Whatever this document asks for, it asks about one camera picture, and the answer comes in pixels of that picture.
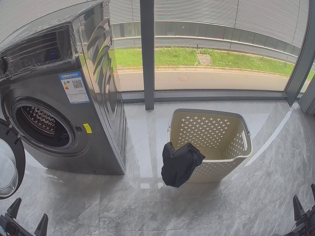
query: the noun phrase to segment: road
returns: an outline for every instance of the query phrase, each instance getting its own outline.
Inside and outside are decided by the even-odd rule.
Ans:
[[[119,71],[122,91],[143,90],[141,71]],[[155,89],[254,89],[282,91],[288,81],[282,75],[227,69],[158,70]],[[301,92],[305,92],[306,81]]]

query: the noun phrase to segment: manhole cover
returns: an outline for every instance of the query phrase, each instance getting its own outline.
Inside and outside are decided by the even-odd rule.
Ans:
[[[185,75],[181,75],[178,77],[180,81],[189,81],[189,78]]]

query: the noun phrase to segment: energy label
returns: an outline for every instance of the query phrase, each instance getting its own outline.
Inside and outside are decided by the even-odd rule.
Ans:
[[[80,71],[59,74],[59,78],[71,104],[90,102]]]

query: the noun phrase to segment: plastic wrap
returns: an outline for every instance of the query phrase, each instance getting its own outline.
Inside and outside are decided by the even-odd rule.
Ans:
[[[0,43],[6,66],[0,82],[56,63],[75,62],[83,53],[80,16],[105,1],[109,2],[94,0],[55,11],[13,32]]]

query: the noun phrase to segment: qr code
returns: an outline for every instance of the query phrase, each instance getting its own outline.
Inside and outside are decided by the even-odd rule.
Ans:
[[[82,81],[81,81],[81,80],[72,81],[72,84],[73,84],[73,87],[74,87],[75,89],[81,89],[81,88],[83,88],[83,84],[82,84]]]

